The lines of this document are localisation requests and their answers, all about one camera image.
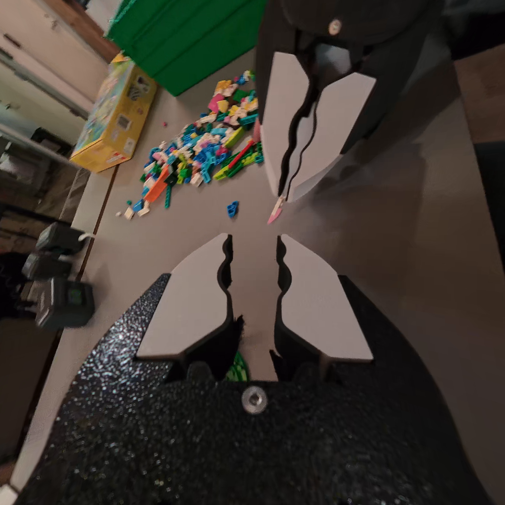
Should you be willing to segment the pink and white lego piece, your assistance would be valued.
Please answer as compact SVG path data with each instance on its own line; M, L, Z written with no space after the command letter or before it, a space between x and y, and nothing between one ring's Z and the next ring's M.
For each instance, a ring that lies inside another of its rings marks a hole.
M267 224L272 224L276 219L278 219L278 217L280 216L281 212L282 212L282 206L284 204L284 201L285 201L285 198L283 196L280 196L275 205L274 205L274 208L272 210L272 212L270 213L270 216L268 218L268 221L267 221Z

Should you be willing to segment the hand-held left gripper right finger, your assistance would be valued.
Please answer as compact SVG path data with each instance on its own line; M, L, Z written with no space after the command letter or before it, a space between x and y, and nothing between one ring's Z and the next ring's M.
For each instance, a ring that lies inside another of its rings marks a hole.
M274 346L278 379L293 379L306 365L320 375L333 363L372 363L373 353L338 273L323 258L287 234L277 236Z

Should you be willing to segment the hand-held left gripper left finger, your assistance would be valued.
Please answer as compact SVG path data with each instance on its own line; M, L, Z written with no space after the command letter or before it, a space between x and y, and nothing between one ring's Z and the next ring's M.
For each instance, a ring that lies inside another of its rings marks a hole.
M227 374L241 334L229 292L232 260L232 235L221 233L173 269L140 342L138 359L168 360L184 370L204 362L214 377Z

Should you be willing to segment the yellow lego box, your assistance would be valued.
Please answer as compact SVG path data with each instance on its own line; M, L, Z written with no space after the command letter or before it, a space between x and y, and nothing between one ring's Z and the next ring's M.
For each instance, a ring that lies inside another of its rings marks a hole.
M100 173L133 157L158 85L133 60L117 54L109 65L70 161Z

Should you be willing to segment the green plastic bin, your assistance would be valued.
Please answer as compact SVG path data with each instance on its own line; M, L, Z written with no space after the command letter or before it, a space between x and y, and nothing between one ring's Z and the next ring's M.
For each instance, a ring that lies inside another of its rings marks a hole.
M123 1L105 37L177 97L254 48L267 1Z

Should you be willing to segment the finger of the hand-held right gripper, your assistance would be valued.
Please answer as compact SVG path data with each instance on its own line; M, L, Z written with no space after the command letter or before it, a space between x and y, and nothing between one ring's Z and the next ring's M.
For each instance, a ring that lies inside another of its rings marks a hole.
M354 72L323 89L315 106L314 131L301 150L299 166L289 182L287 202L307 194L341 159L344 144L375 83L375 78Z
M315 185L317 78L294 54L275 52L261 124L265 167L275 196L301 198Z

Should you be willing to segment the lego flower model green base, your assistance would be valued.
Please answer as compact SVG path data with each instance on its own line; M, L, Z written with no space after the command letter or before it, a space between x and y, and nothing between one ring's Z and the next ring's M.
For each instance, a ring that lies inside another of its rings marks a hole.
M225 380L228 382L249 382L249 368L242 354L237 351Z

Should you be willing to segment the pile of colourful lego bricks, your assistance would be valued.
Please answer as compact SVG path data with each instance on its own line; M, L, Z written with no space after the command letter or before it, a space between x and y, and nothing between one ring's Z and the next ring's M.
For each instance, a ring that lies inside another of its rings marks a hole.
M125 210L115 216L127 220L145 216L158 199L163 199L168 209L175 186L198 188L229 180L250 165L262 164L262 142L254 139L258 113L253 69L217 82L207 110L170 142L150 150L140 177L140 199L128 200Z

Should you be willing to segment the white cabinet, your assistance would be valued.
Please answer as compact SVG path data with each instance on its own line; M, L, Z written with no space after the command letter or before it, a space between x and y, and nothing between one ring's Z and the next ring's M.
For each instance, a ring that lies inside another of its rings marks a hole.
M86 117L118 49L76 1L1 1L1 51Z

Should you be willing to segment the dark grey charger block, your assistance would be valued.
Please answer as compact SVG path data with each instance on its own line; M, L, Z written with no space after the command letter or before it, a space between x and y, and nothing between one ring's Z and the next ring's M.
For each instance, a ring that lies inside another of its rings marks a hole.
M73 256L84 247L85 232L70 226L53 223L39 235L35 251L42 251L61 256Z
M95 312L92 285L52 277L42 282L35 324L45 330L84 327Z
M53 277L67 279L72 272L72 263L49 254L33 252L28 255L21 272L30 281L42 282Z

